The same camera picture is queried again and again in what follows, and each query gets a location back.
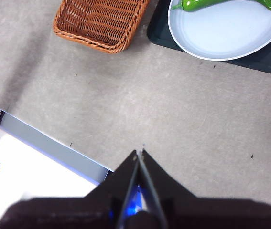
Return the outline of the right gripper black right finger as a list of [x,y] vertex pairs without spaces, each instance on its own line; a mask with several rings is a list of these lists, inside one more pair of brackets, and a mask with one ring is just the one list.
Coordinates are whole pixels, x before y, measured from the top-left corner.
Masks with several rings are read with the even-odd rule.
[[200,198],[149,154],[139,156],[148,206],[166,229],[271,229],[271,205],[251,199]]

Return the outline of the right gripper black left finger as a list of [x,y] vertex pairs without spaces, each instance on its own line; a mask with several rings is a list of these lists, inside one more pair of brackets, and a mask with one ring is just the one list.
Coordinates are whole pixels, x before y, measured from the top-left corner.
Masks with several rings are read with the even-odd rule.
[[120,166],[84,197],[31,198],[12,204],[0,229],[116,229],[136,214],[133,150]]

